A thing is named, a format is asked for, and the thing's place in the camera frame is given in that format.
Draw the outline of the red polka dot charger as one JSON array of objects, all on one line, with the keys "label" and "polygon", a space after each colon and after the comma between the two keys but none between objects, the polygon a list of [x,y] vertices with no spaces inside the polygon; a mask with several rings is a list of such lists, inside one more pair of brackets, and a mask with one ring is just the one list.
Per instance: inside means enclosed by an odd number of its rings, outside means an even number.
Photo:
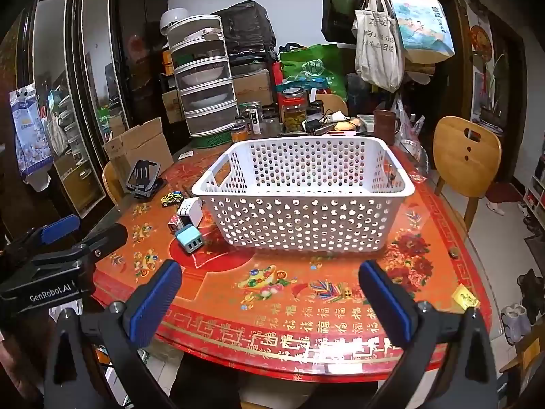
[{"label": "red polka dot charger", "polygon": [[172,215],[168,222],[167,222],[167,227],[169,229],[169,231],[172,233],[172,234],[176,234],[177,232],[179,232],[185,225],[183,224],[181,218],[179,217],[179,215],[177,213],[175,213],[174,215]]}]

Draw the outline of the yellow toy car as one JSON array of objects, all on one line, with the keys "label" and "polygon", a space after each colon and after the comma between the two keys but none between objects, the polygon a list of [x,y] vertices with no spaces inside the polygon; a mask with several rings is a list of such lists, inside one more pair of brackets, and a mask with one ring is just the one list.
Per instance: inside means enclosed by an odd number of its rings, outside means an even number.
[{"label": "yellow toy car", "polygon": [[172,206],[172,205],[179,205],[183,202],[183,200],[185,199],[184,195],[182,194],[181,191],[179,190],[176,190],[176,191],[172,191],[172,192],[169,192],[168,194],[164,195],[162,198],[161,198],[161,204],[163,207],[168,207],[168,206]]}]

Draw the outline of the teal usb charger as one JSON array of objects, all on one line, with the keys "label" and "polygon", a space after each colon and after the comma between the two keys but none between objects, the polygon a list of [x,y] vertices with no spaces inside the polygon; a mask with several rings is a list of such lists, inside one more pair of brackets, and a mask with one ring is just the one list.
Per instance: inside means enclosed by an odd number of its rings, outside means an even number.
[{"label": "teal usb charger", "polygon": [[199,229],[193,224],[187,224],[175,233],[175,239],[178,245],[184,249],[188,255],[204,246],[204,239]]}]

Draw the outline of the white usb charger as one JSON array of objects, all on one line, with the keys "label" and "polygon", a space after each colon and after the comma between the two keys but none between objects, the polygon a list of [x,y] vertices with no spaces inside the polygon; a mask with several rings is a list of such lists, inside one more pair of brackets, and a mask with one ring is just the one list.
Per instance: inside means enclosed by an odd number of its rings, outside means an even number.
[{"label": "white usb charger", "polygon": [[185,198],[180,204],[177,215],[183,225],[198,227],[203,217],[202,201],[199,197]]}]

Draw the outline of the white perforated plastic basket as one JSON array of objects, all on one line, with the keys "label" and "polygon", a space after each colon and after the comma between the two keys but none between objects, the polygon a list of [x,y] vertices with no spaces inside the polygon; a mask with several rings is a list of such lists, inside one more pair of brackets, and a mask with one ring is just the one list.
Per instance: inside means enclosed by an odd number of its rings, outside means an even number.
[{"label": "white perforated plastic basket", "polygon": [[237,142],[192,192],[231,246],[374,252],[415,187],[382,140],[324,135]]}]

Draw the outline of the grey slippers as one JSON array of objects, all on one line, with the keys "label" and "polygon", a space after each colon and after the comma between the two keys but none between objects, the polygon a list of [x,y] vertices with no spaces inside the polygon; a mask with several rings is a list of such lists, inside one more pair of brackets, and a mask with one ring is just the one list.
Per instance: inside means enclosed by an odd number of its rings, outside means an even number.
[{"label": "grey slippers", "polygon": [[519,343],[531,332],[527,309],[521,304],[505,306],[501,312],[501,321],[506,341],[510,345]]}]

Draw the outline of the blue white snack bag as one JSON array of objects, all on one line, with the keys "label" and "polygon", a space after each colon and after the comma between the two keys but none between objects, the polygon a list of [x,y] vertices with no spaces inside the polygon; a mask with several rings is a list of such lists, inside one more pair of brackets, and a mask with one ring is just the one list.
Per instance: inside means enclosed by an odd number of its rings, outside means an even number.
[{"label": "blue white snack bag", "polygon": [[15,128],[18,170],[23,178],[53,162],[53,154],[40,120],[35,84],[9,92],[10,110]]}]

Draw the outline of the black phone stand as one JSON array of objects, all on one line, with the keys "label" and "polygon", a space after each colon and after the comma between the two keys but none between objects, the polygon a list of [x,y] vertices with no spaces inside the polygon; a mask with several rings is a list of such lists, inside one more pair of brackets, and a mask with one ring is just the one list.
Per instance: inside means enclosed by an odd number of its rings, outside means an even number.
[{"label": "black phone stand", "polygon": [[129,172],[125,187],[134,198],[148,201],[165,185],[161,172],[161,164],[149,160],[137,160]]}]

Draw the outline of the cardboard box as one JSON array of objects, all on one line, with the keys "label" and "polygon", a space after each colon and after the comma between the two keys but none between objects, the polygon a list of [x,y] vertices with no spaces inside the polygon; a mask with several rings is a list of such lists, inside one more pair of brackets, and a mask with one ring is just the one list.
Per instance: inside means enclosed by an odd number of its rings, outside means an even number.
[{"label": "cardboard box", "polygon": [[162,131],[161,117],[156,117],[141,126],[134,126],[104,143],[103,148],[122,186],[125,186],[129,172],[137,160],[160,164],[160,175],[174,164]]}]

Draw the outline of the red patterned tablecloth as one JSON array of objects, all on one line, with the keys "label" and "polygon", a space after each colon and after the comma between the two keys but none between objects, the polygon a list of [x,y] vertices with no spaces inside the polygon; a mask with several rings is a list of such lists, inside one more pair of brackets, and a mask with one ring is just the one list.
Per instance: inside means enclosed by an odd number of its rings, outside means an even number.
[{"label": "red patterned tablecloth", "polygon": [[[439,310],[457,312],[456,293],[476,297],[493,328],[496,311],[478,256],[409,155],[396,155],[416,190],[397,213],[381,266],[415,300]],[[349,382],[390,374],[402,352],[359,290],[361,255],[238,249],[223,240],[210,216],[200,223],[204,247],[189,255],[168,229],[172,214],[158,200],[126,199],[114,211],[128,240],[97,265],[98,301],[128,299],[173,259],[183,281],[158,329],[162,342],[287,380]]]}]

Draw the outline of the green woven basket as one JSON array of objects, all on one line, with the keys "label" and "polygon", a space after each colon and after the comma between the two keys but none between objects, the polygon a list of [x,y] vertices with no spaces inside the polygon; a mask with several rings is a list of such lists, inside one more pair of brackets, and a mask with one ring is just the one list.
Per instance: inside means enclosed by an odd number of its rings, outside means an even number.
[{"label": "green woven basket", "polygon": [[192,139],[192,146],[196,149],[210,149],[231,143],[232,138],[229,130]]}]

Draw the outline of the dark wooden cabinet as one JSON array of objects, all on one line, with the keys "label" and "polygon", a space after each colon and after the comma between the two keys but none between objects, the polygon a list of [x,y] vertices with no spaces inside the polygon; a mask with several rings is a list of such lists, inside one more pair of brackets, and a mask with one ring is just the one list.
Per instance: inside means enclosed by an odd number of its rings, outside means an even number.
[{"label": "dark wooden cabinet", "polygon": [[[165,116],[159,28],[168,0],[30,0],[1,44],[1,224],[9,237],[67,215],[90,230],[112,208],[105,144]],[[12,91],[36,90],[53,155],[36,189],[18,170]]]}]

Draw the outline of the metal binder clip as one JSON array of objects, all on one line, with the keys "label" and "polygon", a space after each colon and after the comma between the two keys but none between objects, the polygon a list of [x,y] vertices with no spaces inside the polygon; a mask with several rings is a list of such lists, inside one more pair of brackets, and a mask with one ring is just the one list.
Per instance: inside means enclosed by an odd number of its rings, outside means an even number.
[{"label": "metal binder clip", "polygon": [[396,167],[392,164],[389,164],[388,167],[384,169],[384,173],[387,178],[387,186],[394,187],[394,183],[397,177]]}]

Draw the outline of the wooden chair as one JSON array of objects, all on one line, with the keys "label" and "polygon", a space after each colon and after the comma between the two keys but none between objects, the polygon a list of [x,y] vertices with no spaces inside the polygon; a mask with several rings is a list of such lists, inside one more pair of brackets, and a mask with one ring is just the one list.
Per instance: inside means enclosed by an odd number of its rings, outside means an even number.
[{"label": "wooden chair", "polygon": [[435,127],[433,161],[439,176],[434,193],[441,195],[445,186],[467,198],[467,208],[459,220],[469,231],[479,200],[499,171],[502,145],[491,131],[458,116],[444,116]]}]

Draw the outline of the tiered food cover rack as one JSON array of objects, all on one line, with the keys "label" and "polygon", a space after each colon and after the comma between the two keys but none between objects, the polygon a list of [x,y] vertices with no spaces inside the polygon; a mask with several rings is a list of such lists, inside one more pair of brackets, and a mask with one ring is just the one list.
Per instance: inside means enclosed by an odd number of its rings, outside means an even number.
[{"label": "tiered food cover rack", "polygon": [[238,103],[221,18],[182,18],[168,25],[165,36],[189,135],[204,138],[231,129]]}]

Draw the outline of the brown ceramic mug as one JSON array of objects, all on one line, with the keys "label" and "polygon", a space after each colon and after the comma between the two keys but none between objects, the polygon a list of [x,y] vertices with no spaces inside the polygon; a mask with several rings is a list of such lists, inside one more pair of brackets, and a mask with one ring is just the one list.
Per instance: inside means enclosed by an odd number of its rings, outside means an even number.
[{"label": "brown ceramic mug", "polygon": [[388,146],[393,146],[401,125],[396,113],[389,110],[375,110],[373,117],[374,136],[383,140]]}]

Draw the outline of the red lid pickle jar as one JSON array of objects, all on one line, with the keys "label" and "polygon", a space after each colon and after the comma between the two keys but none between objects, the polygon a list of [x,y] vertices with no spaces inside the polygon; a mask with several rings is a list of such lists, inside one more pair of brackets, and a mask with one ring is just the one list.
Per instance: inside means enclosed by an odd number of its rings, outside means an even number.
[{"label": "red lid pickle jar", "polygon": [[281,92],[281,116],[287,133],[303,132],[307,119],[308,99],[300,87],[290,87]]}]

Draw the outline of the black duffel bag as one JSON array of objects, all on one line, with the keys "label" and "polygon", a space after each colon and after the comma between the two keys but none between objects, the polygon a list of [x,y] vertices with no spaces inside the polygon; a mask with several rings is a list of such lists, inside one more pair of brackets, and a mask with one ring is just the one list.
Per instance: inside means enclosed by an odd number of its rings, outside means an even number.
[{"label": "black duffel bag", "polygon": [[250,49],[273,50],[276,38],[267,10],[247,0],[213,12],[221,18],[223,36],[230,54]]}]

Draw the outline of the beige canvas tote bag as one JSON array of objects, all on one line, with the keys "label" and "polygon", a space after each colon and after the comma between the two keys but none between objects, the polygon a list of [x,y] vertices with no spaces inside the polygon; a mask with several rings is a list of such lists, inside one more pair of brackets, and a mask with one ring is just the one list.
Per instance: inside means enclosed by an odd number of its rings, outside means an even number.
[{"label": "beige canvas tote bag", "polygon": [[355,70],[360,78],[390,93],[405,75],[405,58],[399,27],[390,0],[365,0],[355,11]]}]

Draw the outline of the green shopping bag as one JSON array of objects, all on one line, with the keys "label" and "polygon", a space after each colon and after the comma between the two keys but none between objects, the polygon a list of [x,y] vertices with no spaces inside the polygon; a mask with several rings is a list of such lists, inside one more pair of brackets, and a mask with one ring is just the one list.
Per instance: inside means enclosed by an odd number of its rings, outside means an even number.
[{"label": "green shopping bag", "polygon": [[285,81],[321,85],[342,99],[347,99],[343,55],[334,43],[315,44],[280,53]]}]

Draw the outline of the blue illustrated tote bag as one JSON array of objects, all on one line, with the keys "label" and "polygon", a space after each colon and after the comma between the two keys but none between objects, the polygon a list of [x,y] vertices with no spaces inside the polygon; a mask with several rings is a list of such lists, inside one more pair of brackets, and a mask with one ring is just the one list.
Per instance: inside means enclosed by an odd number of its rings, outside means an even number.
[{"label": "blue illustrated tote bag", "polygon": [[454,42],[438,0],[390,0],[406,58],[434,65],[455,55]]}]

